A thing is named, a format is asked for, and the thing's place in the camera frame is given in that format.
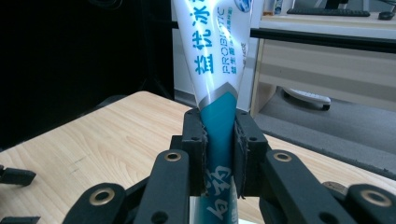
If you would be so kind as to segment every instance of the wooden table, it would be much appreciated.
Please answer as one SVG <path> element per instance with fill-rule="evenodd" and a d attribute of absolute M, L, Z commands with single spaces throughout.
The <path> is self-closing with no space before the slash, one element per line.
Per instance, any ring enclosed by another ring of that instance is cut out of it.
<path fill-rule="evenodd" d="M 40 216 L 61 223 L 88 188 L 103 182 L 126 189 L 150 174 L 158 153 L 180 135 L 190 108 L 141 91 L 0 153 L 5 167 L 37 173 L 27 187 L 0 185 L 0 218 Z M 266 136 L 271 148 L 300 157 L 320 182 L 368 183 L 396 194 L 396 182 Z M 257 198 L 239 200 L 239 217 L 262 223 Z"/>

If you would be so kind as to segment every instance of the table surface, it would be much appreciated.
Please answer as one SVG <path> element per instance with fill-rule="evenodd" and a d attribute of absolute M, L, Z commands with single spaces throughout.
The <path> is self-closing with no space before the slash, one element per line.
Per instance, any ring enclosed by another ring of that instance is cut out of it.
<path fill-rule="evenodd" d="M 276 15 L 262 16 L 260 28 L 308 32 L 325 35 L 396 39 L 396 20 L 381 21 L 379 12 L 370 17 Z"/>
<path fill-rule="evenodd" d="M 129 188 L 150 174 L 156 156 L 182 133 L 190 108 L 146 91 L 71 121 L 0 153 L 5 167 L 37 173 L 30 186 L 0 185 L 0 218 L 40 216 L 61 223 L 88 188 L 103 182 Z M 296 154 L 320 182 L 367 183 L 396 194 L 396 182 L 266 136 L 271 148 Z M 263 223 L 257 198 L 238 201 L 239 217 Z"/>

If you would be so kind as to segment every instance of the blue toothpaste tube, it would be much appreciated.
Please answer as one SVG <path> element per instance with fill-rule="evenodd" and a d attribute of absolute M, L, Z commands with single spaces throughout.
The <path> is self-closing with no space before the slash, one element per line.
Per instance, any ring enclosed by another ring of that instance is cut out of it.
<path fill-rule="evenodd" d="M 208 135 L 207 194 L 194 223 L 237 223 L 233 124 L 248 54 L 251 0 L 174 0 L 195 100 Z"/>

